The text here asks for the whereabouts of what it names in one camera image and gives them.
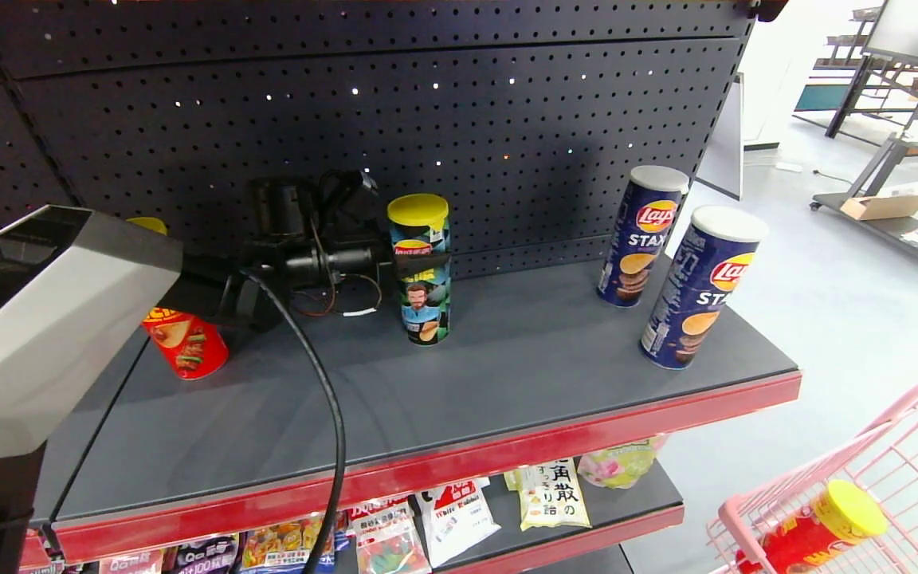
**snack bag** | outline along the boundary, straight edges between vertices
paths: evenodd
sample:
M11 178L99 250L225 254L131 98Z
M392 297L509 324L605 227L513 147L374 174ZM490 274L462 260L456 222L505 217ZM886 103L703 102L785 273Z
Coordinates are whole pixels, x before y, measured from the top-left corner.
M647 474L665 440L662 434L584 454L579 475L593 486L630 488Z
M335 519L335 552L343 551L349 546L350 537L356 537L349 523L349 513L339 512Z
M430 574L408 497L350 509L360 574Z
M500 530L480 483L480 480L467 480L447 484L424 490L416 497L431 568L452 560Z
M240 551L240 535L201 538L165 553L166 574L230 574Z
M101 561L99 572L110 574L161 574L164 551L143 551L113 556Z
M518 470L508 471L503 476L505 477L506 488L513 491L513 493L520 490L520 472Z
M240 574L293 574L303 571L321 528L320 518L307 518L251 530L245 535ZM335 571L334 539L321 553L318 572Z
M572 458L520 469L520 529L538 526L590 528Z

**gray shelf surface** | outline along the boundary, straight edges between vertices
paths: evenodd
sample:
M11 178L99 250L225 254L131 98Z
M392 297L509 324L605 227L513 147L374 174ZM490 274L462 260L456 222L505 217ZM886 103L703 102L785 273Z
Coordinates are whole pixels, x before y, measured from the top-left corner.
M531 570L533 574L634 574L622 546L615 545L584 553Z
M457 282L454 331L434 348L407 341L389 297L369 316L304 320L342 404L350 464L797 371L730 309L691 367L656 367L637 340L660 286L635 309L612 308L594 294L600 265ZM328 407L291 331L230 346L233 359L199 381L179 380L147 348L58 520L331 468Z
M33 497L33 518L30 525L39 527L52 519L55 506L65 492L66 483L77 471L80 459L94 438L94 432L101 425L109 404L120 392L123 381L141 355L147 343L147 334L138 331L112 357L98 380L76 404L73 412L48 437L44 461L41 462L41 476L37 480L37 491Z
M918 229L917 218L887 218L871 219L871 221L866 222L859 221L859 219L853 219L848 214L845 214L845 212L842 212L842 204L845 203L847 199L849 199L848 193L821 193L813 196L813 200L816 203L820 203L821 206L830 207L831 210L837 211L838 214L849 219L853 224L863 226L889 243L899 245L899 247L902 247L908 254L918 258L918 248L902 240L902 235L904 233Z
M664 469L659 462L656 462L651 471L642 476L640 482L628 490L619 490L615 488L600 488L592 486L590 483L580 479L580 487L583 488L583 502L586 504L586 513L590 516L590 525L594 528L611 526L620 522L627 522L635 518L641 518L648 513L661 511L661 509L670 509L674 506L682 505L682 496L675 489L671 479L668 478ZM491 506L491 514L495 518L501 530L492 534L488 539L454 559L448 560L434 569L435 572L448 572L451 569L467 566L489 560L496 556L503 556L506 553L521 551L521 549L532 548L532 546L546 545L549 542L560 541L562 538L575 537L577 534L589 534L587 528L573 526L559 526L557 528L531 528L526 531L520 530L520 495L510 493L505 488L505 481L501 476L491 477L491 486L484 488L484 496L488 499L488 505ZM423 523L416 516L418 531L423 535ZM626 567L626 557L622 555L622 550L616 545L613 546L622 558L622 569L612 570L613 572L624 573L629 571ZM602 560L603 564L611 564L612 556L593 556L592 553L579 556L576 559L564 560L563 562L551 564L533 572L573 572L569 567L580 566L586 567ZM356 566L356 545L351 545L346 551L340 552L338 564L335 566L335 574L355 574ZM605 570L582 570L582 572L605 572Z

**white robot casing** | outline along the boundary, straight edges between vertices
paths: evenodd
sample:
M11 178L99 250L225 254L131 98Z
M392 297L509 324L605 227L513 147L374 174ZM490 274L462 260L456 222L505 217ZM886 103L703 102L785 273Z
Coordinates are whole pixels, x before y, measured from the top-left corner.
M47 439L181 266L179 241L76 207L0 231L0 458Z

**black device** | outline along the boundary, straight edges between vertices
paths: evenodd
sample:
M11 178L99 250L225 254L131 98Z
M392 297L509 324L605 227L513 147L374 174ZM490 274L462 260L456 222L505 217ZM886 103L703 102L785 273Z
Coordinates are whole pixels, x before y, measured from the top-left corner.
M251 179L247 192L257 235L241 245L237 258L185 254L181 276L159 306L263 332L283 319L240 269L269 280L288 299L293 290L334 289L344 273L380 282L392 262L379 222L385 207L378 185L363 171L328 171L316 184L296 177Z

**yellow can lid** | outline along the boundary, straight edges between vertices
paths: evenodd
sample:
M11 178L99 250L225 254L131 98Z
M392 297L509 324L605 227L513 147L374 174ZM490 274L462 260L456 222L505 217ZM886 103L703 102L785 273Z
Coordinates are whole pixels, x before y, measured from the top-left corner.
M438 228L449 214L449 203L444 197L431 193L403 195L389 203L389 219L404 226L436 226Z
M165 226L165 222L159 218L129 218L127 221L153 232L168 235L168 226Z
M888 530L881 506L859 486L846 480L827 483L827 499L862 537L879 537Z

